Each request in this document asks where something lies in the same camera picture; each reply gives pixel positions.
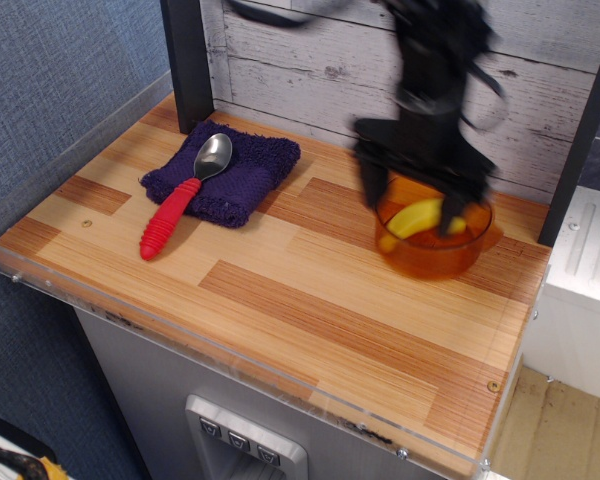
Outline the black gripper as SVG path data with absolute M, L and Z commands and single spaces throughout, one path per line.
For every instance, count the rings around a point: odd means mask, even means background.
M 461 134 L 462 103 L 401 105 L 396 119 L 360 118 L 354 146 L 366 205 L 384 196 L 389 173 L 429 185 L 444 194 L 438 233 L 451 234 L 456 217 L 479 211 L 495 164 Z

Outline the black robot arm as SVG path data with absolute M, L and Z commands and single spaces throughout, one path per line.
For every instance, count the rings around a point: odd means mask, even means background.
M 366 203 L 379 204 L 391 172 L 423 183 L 443 195 L 438 231 L 446 236 L 467 205 L 483 201 L 495 169 L 460 131 L 469 75 L 498 86 L 475 63 L 487 50 L 492 30 L 476 1 L 389 1 L 386 6 L 402 56 L 399 115 L 354 124 Z

